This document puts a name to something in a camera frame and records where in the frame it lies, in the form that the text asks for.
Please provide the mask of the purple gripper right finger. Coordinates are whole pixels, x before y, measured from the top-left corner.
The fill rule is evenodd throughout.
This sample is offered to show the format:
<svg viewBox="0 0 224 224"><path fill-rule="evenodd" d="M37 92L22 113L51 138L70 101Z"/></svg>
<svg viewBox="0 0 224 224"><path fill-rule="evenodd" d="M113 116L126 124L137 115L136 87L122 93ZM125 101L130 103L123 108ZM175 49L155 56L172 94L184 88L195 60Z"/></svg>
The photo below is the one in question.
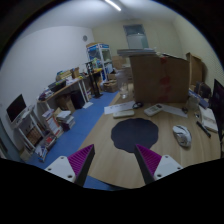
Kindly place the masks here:
<svg viewBox="0 0 224 224"><path fill-rule="evenodd" d="M146 185L182 169L171 156L161 156L139 144L135 146L134 154Z"/></svg>

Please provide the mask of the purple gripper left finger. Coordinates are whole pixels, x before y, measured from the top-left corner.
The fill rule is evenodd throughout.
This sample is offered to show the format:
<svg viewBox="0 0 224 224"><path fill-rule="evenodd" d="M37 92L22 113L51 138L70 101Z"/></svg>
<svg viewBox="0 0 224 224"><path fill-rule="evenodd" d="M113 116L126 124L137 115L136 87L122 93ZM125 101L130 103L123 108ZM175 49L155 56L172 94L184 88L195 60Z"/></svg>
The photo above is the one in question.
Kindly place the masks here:
<svg viewBox="0 0 224 224"><path fill-rule="evenodd" d="M59 156L46 168L46 171L78 186L83 186L94 155L95 148L91 144L68 157Z"/></svg>

